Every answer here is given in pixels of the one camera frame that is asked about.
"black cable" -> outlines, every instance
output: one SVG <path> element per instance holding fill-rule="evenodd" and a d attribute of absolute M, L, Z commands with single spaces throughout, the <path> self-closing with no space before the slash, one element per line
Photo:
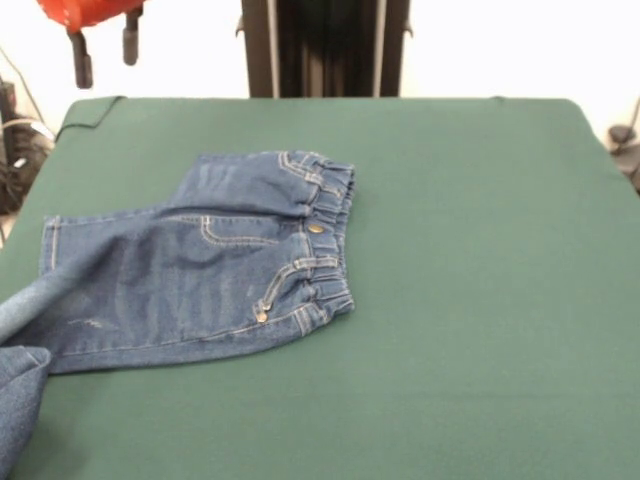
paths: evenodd
<path fill-rule="evenodd" d="M 638 99 L 636 100 L 636 108 L 634 109 L 633 115 L 631 116 L 631 123 L 629 123 L 629 130 L 627 131 L 627 134 L 625 135 L 625 138 L 622 141 L 621 145 L 626 145 L 627 143 L 629 143 L 629 140 L 631 140 L 631 137 L 633 136 L 633 127 L 638 121 L 638 112 L 640 112 L 640 97 L 638 97 Z"/>
<path fill-rule="evenodd" d="M 29 90 L 29 87 L 27 86 L 27 82 L 25 81 L 24 77 L 22 76 L 22 72 L 20 70 L 18 70 L 18 67 L 16 67 L 16 65 L 11 61 L 11 59 L 9 58 L 7 53 L 4 51 L 2 46 L 0 46 L 0 54 L 2 54 L 2 56 L 7 61 L 9 66 L 13 69 L 14 72 L 16 72 L 16 74 L 20 78 L 20 82 L 22 83 L 22 86 L 24 87 L 24 91 L 26 92 L 27 97 L 29 97 L 29 100 L 31 101 L 31 104 L 33 105 L 33 109 L 36 111 L 36 114 L 38 116 L 38 120 L 40 120 L 42 123 L 44 123 L 44 118 L 42 117 L 42 113 L 40 112 L 40 109 L 38 108 L 38 104 L 33 99 L 33 95 L 31 95 L 31 90 Z"/>

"denim fabric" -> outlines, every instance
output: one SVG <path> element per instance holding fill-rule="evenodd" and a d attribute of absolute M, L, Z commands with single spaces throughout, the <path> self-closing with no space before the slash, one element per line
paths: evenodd
<path fill-rule="evenodd" d="M 244 355 L 353 309 L 352 194 L 353 167 L 319 154 L 203 156 L 164 204 L 48 218 L 41 276 L 0 306 L 0 408 L 33 406 L 2 429 L 0 458 L 33 427 L 47 369 Z"/>

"denim jeans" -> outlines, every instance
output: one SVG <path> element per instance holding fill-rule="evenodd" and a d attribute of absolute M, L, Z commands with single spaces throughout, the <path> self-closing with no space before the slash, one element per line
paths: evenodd
<path fill-rule="evenodd" d="M 40 277 L 0 306 L 0 464 L 47 373 L 249 354 L 352 310 L 353 173 L 315 153 L 203 156 L 164 204 L 46 219 Z"/>

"green felt surface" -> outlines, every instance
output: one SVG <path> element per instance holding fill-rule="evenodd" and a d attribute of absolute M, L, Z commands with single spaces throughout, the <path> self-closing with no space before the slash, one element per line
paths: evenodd
<path fill-rule="evenodd" d="M 640 201 L 561 100 L 75 105 L 42 217 L 164 200 L 202 152 L 356 165 L 356 312 L 286 347 L 51 378 L 18 479 L 637 479 Z"/>

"white wall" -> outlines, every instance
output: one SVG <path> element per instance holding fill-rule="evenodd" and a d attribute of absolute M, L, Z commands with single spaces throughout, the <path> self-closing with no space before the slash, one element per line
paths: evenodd
<path fill-rule="evenodd" d="M 403 96 L 564 97 L 596 135 L 640 95 L 638 0 L 413 0 Z"/>
<path fill-rule="evenodd" d="M 36 0 L 0 0 L 0 45 L 52 128 L 88 96 L 248 96 L 244 40 L 234 37 L 240 0 L 145 5 L 135 67 L 121 60 L 122 17 L 86 29 L 95 86 L 80 91 L 63 28 Z M 604 139 L 640 94 L 638 0 L 412 0 L 411 21 L 403 96 L 566 97 Z M 5 67 L 0 59 L 0 71 L 14 78 Z"/>

